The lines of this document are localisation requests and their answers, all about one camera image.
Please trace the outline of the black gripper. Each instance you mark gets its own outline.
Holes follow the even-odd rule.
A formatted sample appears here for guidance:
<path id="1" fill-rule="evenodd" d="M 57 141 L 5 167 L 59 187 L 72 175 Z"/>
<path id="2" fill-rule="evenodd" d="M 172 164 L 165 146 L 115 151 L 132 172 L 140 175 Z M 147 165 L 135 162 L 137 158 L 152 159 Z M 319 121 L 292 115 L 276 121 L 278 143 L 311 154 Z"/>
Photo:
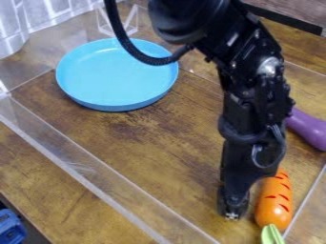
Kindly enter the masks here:
<path id="1" fill-rule="evenodd" d="M 275 175 L 286 155 L 286 127 L 284 124 L 267 125 L 260 132 L 240 134 L 220 117 L 218 130 L 224 137 L 224 144 L 216 211 L 227 220 L 239 220 L 248 209 L 247 191 L 259 179 Z M 238 199 L 227 195 L 244 197 Z"/>

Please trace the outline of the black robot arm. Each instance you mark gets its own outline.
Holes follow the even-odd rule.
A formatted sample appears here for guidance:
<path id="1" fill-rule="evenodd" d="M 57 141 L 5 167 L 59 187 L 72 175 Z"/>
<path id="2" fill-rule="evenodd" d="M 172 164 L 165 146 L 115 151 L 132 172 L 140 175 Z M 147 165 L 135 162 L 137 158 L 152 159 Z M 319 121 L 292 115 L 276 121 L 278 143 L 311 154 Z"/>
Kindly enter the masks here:
<path id="1" fill-rule="evenodd" d="M 192 46 L 216 64 L 224 93 L 218 212 L 236 220 L 251 186 L 276 174 L 286 154 L 294 101 L 282 48 L 239 0 L 149 0 L 149 20 L 163 40 Z"/>

